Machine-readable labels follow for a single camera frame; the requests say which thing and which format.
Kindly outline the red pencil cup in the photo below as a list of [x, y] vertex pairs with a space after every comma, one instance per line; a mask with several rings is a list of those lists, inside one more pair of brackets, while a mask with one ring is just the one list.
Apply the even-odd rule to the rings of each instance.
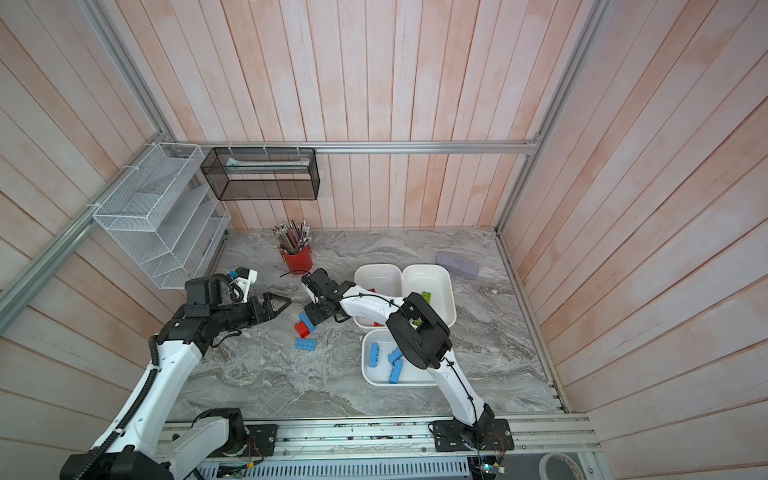
[[281, 248], [280, 254], [289, 274], [304, 275], [313, 268], [312, 249], [309, 245], [302, 247], [296, 253], [290, 253]]

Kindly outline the white bin rear left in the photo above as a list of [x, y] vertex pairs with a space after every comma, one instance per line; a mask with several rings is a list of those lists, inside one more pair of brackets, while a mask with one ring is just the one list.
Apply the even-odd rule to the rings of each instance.
[[355, 272], [354, 282], [377, 294], [401, 297], [402, 271], [392, 264], [367, 264]]

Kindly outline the white bin rear right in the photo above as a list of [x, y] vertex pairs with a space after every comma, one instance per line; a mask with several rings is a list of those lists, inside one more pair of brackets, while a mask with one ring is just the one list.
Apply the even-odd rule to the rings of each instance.
[[451, 328], [456, 322], [456, 306], [450, 274], [435, 264], [414, 264], [402, 272], [402, 296], [412, 292], [430, 294], [429, 304]]

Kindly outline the black mesh basket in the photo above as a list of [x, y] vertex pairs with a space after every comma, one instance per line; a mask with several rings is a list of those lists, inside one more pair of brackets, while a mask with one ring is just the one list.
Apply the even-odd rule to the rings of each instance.
[[321, 183], [315, 151], [302, 147], [215, 147], [201, 171], [223, 201], [311, 201]]

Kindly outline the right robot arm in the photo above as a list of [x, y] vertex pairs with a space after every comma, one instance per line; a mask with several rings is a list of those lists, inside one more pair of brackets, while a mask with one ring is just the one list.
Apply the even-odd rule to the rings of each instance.
[[440, 425], [447, 430], [444, 439], [471, 448], [490, 439], [495, 414], [458, 364], [448, 325], [421, 294], [392, 297], [351, 281], [339, 284], [322, 268], [303, 275], [301, 281], [312, 298], [304, 306], [311, 322], [319, 324], [343, 314], [386, 326], [405, 360], [426, 371], [447, 399], [453, 419]]

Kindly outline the white bin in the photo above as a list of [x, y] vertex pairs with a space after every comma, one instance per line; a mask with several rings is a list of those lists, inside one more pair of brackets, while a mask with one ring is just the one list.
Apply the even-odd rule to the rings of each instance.
[[430, 294], [429, 304], [451, 328], [456, 322], [456, 306], [450, 274], [435, 264], [414, 264], [402, 272], [402, 296], [412, 292]]
[[[379, 363], [376, 368], [367, 366], [370, 344], [377, 342], [380, 347]], [[388, 355], [398, 348], [390, 332], [384, 329], [369, 331], [362, 340], [361, 372], [364, 379], [377, 387], [432, 387], [435, 380], [426, 371], [410, 364], [405, 357], [394, 364], [388, 362]]]
[[392, 264], [367, 264], [355, 272], [354, 282], [377, 294], [401, 297], [402, 271]]

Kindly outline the blue long brick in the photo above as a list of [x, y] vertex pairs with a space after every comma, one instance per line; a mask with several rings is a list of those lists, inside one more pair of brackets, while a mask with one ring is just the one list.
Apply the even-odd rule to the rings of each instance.
[[372, 342], [368, 351], [367, 366], [370, 369], [376, 368], [379, 363], [380, 347], [377, 342]]

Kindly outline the bundle of pencils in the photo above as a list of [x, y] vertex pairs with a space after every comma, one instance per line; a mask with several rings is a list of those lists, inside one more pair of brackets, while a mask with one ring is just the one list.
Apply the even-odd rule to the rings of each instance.
[[282, 222], [271, 229], [277, 241], [278, 249], [288, 255], [296, 255], [309, 246], [310, 227], [305, 221], [296, 223], [293, 220]]

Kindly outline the aluminium front rail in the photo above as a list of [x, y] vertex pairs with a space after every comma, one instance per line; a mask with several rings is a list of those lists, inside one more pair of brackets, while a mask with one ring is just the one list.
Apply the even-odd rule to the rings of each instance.
[[[170, 462], [184, 453], [200, 462], [209, 459], [233, 461], [349, 460], [365, 458], [410, 458], [438, 456], [497, 456], [547, 453], [598, 452], [601, 444], [590, 421], [583, 415], [509, 415], [515, 449], [507, 452], [438, 452], [428, 424], [446, 417], [365, 417], [303, 420], [247, 421], [244, 434], [228, 441], [229, 426], [213, 417], [194, 422], [170, 422], [152, 426], [146, 438], [135, 438], [134, 428], [119, 431], [109, 446], [111, 453], [141, 452], [159, 462]], [[275, 451], [266, 459], [243, 457], [246, 424], [277, 424]]]

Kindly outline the white bin front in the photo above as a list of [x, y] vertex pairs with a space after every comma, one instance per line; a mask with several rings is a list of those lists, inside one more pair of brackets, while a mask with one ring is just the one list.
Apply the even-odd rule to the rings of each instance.
[[[370, 344], [377, 342], [380, 347], [379, 363], [376, 368], [367, 366]], [[384, 329], [369, 331], [362, 340], [361, 372], [364, 379], [377, 387], [432, 387], [435, 380], [426, 371], [410, 364], [405, 357], [394, 364], [388, 362], [388, 355], [398, 348], [390, 332]]]

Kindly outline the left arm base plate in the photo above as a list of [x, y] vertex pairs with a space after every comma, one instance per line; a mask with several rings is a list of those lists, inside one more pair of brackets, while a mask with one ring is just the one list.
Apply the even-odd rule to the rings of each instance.
[[243, 457], [266, 459], [272, 457], [277, 440], [277, 424], [246, 424], [246, 444]]

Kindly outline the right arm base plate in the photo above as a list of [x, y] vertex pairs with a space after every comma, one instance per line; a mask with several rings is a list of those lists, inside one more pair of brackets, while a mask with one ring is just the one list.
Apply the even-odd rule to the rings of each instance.
[[504, 453], [515, 449], [511, 428], [505, 419], [494, 419], [484, 433], [477, 433], [455, 419], [432, 421], [428, 430], [438, 452], [488, 450]]

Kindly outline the blue brick top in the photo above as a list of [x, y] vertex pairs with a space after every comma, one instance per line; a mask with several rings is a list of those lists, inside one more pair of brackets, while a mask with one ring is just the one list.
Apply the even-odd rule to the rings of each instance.
[[398, 360], [403, 358], [403, 354], [399, 348], [395, 348], [387, 357], [390, 364], [394, 364]]

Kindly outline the red brick low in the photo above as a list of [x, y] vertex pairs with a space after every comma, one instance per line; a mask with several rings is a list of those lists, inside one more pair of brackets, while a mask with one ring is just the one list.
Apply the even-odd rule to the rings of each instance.
[[302, 339], [309, 337], [313, 331], [313, 328], [305, 322], [298, 322], [294, 328]]

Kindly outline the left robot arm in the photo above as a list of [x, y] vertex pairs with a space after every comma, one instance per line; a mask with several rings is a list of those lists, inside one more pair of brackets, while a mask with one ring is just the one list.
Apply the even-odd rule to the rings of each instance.
[[149, 338], [150, 362], [128, 400], [88, 452], [66, 460], [60, 478], [184, 479], [215, 452], [251, 452], [252, 436], [237, 408], [206, 410], [166, 448], [158, 443], [182, 387], [205, 353], [290, 305], [290, 298], [272, 292], [250, 296], [252, 284], [225, 274], [186, 282], [187, 301]]

